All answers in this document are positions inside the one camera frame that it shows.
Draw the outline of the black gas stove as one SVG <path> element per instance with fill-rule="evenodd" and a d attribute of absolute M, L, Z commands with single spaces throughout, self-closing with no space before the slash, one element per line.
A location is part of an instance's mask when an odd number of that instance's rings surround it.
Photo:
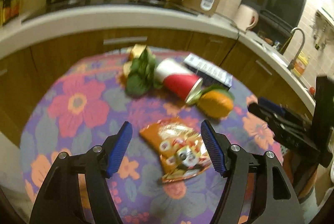
<path fill-rule="evenodd" d="M 174 10 L 197 16 L 198 12 L 167 0 L 46 0 L 46 6 L 26 16 L 22 22 L 42 17 L 49 13 L 85 6 L 146 6 Z"/>

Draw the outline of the white countertop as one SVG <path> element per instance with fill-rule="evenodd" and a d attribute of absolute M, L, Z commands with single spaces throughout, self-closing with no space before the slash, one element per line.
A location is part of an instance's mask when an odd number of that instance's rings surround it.
<path fill-rule="evenodd" d="M 1 28 L 1 58 L 55 37 L 112 28 L 167 28 L 236 39 L 272 67 L 297 93 L 309 112 L 315 101 L 286 68 L 285 59 L 256 42 L 251 32 L 240 31 L 227 17 L 194 16 L 146 6 L 85 6 L 46 14 L 30 21 L 17 19 Z"/>

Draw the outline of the red tomato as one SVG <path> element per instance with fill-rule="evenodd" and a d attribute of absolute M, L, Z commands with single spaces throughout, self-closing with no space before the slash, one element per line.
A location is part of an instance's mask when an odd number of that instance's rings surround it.
<path fill-rule="evenodd" d="M 309 88 L 309 92 L 311 95 L 314 95 L 315 94 L 315 88 L 314 87 L 310 87 Z"/>

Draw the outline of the orange snack bag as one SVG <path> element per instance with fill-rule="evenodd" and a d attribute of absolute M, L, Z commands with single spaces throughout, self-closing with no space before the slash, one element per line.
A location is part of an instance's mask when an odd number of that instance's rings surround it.
<path fill-rule="evenodd" d="M 159 156 L 163 183 L 193 178 L 211 165 L 201 134 L 179 117 L 149 124 L 139 134 Z"/>

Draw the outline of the floral purple tablecloth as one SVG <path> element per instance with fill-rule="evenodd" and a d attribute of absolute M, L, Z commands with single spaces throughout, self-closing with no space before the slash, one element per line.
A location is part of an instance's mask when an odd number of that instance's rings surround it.
<path fill-rule="evenodd" d="M 127 121 L 133 125 L 133 137 L 119 171 L 107 181 L 122 221 L 209 223 L 225 179 L 208 169 L 194 178 L 163 185 L 158 155 L 139 134 L 145 126 L 173 117 L 199 129 L 204 115 L 164 89 L 139 99 L 128 97 L 122 70 L 127 58 L 124 52 L 114 52 L 78 62 L 37 104 L 20 142 L 26 192 L 36 199 L 60 152 L 85 153 Z"/>

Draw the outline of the red white paper cup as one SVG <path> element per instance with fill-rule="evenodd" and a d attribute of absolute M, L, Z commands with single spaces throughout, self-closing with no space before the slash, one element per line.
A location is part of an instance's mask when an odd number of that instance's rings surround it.
<path fill-rule="evenodd" d="M 189 105 L 195 101 L 203 83 L 201 77 L 171 58 L 158 64 L 154 70 L 154 79 Z"/>

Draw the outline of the white electric kettle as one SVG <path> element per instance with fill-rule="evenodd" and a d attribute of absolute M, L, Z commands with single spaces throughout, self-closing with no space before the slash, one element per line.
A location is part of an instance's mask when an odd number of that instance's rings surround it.
<path fill-rule="evenodd" d="M 259 20 L 258 12 L 245 4 L 241 4 L 233 17 L 237 28 L 243 32 L 253 29 Z"/>

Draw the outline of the white blue carton box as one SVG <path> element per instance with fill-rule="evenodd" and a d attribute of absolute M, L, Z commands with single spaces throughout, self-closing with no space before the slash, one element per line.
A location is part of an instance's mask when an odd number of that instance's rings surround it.
<path fill-rule="evenodd" d="M 183 60 L 185 67 L 203 79 L 203 85 L 219 85 L 229 90 L 232 87 L 233 76 L 217 65 L 190 53 Z"/>

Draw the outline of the green leafy vegetable scraps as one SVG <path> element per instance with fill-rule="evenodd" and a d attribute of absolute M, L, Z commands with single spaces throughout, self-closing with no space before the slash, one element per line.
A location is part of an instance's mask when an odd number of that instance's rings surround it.
<path fill-rule="evenodd" d="M 148 47 L 142 53 L 133 58 L 130 72 L 126 80 L 126 93 L 133 98 L 139 98 L 147 94 L 151 89 L 161 89 L 162 83 L 155 77 L 155 69 L 158 61 Z"/>

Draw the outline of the orange fruit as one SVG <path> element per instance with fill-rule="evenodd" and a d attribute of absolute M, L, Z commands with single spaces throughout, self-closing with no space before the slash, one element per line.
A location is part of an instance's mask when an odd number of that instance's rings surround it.
<path fill-rule="evenodd" d="M 234 99 L 229 92 L 215 89 L 203 94 L 196 105 L 206 116 L 223 119 L 233 110 Z"/>

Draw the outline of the bread piece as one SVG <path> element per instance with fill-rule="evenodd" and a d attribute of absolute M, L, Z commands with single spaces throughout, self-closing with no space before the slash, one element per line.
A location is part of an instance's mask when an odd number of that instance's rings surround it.
<path fill-rule="evenodd" d="M 123 65 L 123 74 L 127 78 L 130 73 L 130 68 L 134 58 L 139 58 L 144 50 L 147 50 L 149 54 L 152 54 L 151 49 L 147 45 L 135 44 L 133 47 L 128 47 L 126 53 L 129 54 L 127 62 Z"/>

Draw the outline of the yellow oil bottle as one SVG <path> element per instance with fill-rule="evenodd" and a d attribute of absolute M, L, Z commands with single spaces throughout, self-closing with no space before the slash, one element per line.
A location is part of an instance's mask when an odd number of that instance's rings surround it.
<path fill-rule="evenodd" d="M 292 69 L 293 74 L 300 78 L 309 64 L 310 57 L 305 55 L 303 52 L 297 56 L 296 61 L 294 62 L 294 67 Z"/>

